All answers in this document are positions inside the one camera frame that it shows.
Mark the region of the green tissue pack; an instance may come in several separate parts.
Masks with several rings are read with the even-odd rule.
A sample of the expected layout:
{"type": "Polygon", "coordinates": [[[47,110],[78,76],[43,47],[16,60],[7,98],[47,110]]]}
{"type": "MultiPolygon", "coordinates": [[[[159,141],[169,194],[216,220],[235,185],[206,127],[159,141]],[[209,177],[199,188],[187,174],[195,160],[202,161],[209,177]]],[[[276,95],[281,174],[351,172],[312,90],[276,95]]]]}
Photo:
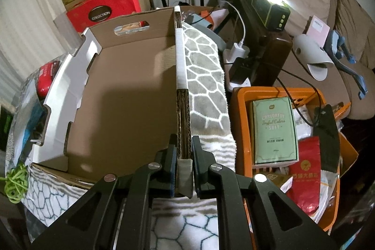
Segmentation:
{"type": "Polygon", "coordinates": [[[248,118],[255,168],[284,167],[299,161],[290,98],[254,100],[250,103],[248,118]]]}

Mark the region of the dark brown wooden box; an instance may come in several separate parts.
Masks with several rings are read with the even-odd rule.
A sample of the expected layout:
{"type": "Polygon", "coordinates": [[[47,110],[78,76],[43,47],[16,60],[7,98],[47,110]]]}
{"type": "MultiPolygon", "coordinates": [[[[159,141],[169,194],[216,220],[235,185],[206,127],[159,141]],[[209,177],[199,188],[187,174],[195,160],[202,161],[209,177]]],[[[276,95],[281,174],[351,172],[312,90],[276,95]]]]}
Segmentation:
{"type": "Polygon", "coordinates": [[[273,86],[292,49],[292,39],[286,33],[262,31],[251,40],[250,57],[253,61],[252,86],[273,86]]]}

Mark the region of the red paper packet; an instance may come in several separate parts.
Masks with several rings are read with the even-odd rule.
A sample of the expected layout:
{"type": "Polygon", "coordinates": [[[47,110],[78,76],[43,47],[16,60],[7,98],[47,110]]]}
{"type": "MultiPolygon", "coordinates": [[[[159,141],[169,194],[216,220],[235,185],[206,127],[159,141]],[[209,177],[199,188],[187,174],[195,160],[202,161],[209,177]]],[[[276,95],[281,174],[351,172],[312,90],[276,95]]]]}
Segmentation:
{"type": "Polygon", "coordinates": [[[313,215],[320,200],[320,139],[318,136],[298,142],[299,161],[289,166],[292,186],[287,196],[307,215],[313,215]]]}

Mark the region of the grey white patterned blanket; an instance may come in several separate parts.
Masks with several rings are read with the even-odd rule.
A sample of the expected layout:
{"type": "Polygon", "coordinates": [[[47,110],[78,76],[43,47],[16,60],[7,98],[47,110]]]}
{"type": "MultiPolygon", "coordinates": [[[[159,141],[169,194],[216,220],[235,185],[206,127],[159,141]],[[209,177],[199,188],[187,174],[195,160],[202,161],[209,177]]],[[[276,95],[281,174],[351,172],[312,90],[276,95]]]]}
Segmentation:
{"type": "MultiPolygon", "coordinates": [[[[192,133],[200,137],[205,150],[234,168],[236,143],[219,63],[221,38],[201,25],[184,24],[183,28],[192,133]]],[[[29,191],[23,202],[30,239],[36,240],[92,186],[87,179],[59,176],[31,166],[29,191]]],[[[212,199],[160,199],[155,205],[151,249],[218,249],[217,211],[212,199]]]]}

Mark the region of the pink box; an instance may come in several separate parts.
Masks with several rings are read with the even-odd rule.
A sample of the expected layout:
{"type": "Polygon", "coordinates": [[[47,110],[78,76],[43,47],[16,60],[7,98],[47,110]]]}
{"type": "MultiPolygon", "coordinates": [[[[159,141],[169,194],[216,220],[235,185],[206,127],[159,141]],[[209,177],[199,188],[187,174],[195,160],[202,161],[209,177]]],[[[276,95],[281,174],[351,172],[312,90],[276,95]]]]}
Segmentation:
{"type": "Polygon", "coordinates": [[[319,47],[323,48],[328,37],[330,27],[320,18],[313,15],[308,22],[306,35],[312,38],[319,47]]]}

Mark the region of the grey slipper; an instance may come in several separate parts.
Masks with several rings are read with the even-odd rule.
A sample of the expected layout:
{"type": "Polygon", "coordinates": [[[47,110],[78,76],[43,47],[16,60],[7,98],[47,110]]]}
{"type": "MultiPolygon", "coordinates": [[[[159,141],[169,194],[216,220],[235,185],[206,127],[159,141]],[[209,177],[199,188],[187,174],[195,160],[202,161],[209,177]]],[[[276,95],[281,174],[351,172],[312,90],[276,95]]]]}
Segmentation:
{"type": "Polygon", "coordinates": [[[324,81],[328,75],[328,68],[334,65],[323,48],[306,34],[293,38],[293,52],[316,81],[324,81]]]}

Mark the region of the red pouch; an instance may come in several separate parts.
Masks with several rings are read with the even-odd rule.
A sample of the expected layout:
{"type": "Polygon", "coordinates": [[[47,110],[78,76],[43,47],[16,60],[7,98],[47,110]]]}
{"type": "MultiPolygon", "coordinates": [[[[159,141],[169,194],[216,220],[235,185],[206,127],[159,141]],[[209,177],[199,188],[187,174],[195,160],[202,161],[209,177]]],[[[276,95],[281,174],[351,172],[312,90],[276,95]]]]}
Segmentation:
{"type": "Polygon", "coordinates": [[[57,60],[48,62],[39,69],[36,91],[40,100],[46,98],[50,86],[52,85],[56,73],[58,72],[59,66],[60,61],[57,60]]]}

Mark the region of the black power adapter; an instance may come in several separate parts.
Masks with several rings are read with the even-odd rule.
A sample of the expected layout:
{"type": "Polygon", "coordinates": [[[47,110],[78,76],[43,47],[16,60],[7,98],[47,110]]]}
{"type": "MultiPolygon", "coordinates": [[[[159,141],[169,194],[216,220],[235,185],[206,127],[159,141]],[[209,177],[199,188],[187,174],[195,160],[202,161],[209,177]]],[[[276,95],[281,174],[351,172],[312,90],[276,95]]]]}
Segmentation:
{"type": "Polygon", "coordinates": [[[237,57],[229,70],[229,81],[235,84],[243,84],[252,72],[252,60],[237,57]]]}

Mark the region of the brown cardboard box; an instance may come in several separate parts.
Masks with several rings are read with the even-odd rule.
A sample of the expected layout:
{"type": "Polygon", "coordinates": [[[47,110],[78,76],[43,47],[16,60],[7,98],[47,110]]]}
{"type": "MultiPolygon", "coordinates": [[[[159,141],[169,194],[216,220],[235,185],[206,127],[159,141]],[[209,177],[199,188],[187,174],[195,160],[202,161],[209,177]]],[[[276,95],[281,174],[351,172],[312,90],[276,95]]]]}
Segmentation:
{"type": "Polygon", "coordinates": [[[32,164],[77,184],[134,173],[177,132],[174,9],[118,16],[83,32],[45,100],[32,164]]]}

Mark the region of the orange plastic basket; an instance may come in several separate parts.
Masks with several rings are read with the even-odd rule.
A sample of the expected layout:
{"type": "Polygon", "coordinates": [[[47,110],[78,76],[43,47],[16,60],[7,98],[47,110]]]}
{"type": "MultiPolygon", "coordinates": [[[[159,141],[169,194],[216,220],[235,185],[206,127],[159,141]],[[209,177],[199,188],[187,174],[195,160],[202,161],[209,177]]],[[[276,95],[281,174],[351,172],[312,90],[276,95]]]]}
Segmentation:
{"type": "MultiPolygon", "coordinates": [[[[305,105],[313,110],[319,105],[319,99],[312,88],[287,88],[291,97],[297,102],[297,106],[305,105]]],[[[287,94],[280,87],[253,86],[235,88],[231,102],[229,104],[229,117],[231,121],[231,132],[236,142],[236,173],[252,177],[252,149],[250,141],[250,125],[248,120],[248,106],[253,100],[267,98],[286,97],[287,94]]],[[[340,168],[340,178],[334,188],[335,199],[329,206],[319,221],[319,226],[324,231],[332,229],[339,208],[340,199],[340,179],[356,162],[359,153],[353,148],[346,137],[339,133],[340,153],[342,166],[340,168]]]]}

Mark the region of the red collection gift box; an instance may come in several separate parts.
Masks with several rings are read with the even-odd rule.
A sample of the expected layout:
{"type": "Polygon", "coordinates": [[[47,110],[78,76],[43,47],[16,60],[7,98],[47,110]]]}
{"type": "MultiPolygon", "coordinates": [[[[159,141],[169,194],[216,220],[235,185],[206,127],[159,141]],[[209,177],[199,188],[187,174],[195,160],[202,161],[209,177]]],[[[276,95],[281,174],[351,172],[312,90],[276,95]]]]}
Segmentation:
{"type": "Polygon", "coordinates": [[[141,12],[139,0],[87,0],[66,13],[77,32],[100,22],[141,12]]]}

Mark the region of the green black portable lamp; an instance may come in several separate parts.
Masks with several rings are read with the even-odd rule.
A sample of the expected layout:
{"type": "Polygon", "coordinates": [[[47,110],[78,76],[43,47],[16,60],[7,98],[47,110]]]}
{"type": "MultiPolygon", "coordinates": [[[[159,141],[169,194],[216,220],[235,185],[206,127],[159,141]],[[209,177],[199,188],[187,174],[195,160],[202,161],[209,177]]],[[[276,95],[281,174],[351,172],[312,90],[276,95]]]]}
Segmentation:
{"type": "Polygon", "coordinates": [[[284,30],[290,16],[286,0],[252,0],[251,5],[266,29],[275,32],[284,30]]]}

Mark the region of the white power strip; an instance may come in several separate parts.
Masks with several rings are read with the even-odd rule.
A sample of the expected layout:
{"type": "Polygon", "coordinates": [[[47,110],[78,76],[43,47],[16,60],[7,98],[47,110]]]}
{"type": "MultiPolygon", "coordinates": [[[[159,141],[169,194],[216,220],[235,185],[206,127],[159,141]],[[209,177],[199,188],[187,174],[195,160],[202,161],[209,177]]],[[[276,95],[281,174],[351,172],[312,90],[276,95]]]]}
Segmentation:
{"type": "Polygon", "coordinates": [[[238,43],[234,43],[233,46],[229,49],[225,49],[222,52],[222,59],[224,65],[224,77],[225,85],[228,92],[232,92],[235,88],[250,87],[250,79],[246,77],[243,82],[238,83],[238,81],[232,81],[233,77],[230,75],[230,70],[235,64],[238,58],[244,59],[249,54],[249,48],[238,43]]]}

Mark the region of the black flat pouch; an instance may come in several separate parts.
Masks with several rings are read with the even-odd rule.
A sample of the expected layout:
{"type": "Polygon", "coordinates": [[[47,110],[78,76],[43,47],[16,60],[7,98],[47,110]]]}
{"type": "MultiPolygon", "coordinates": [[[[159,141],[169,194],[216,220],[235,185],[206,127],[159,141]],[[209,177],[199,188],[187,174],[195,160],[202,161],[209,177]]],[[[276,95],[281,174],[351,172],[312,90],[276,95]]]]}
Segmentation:
{"type": "Polygon", "coordinates": [[[315,109],[313,135],[319,137],[321,170],[336,173],[340,160],[340,142],[336,120],[330,104],[315,109]]]}

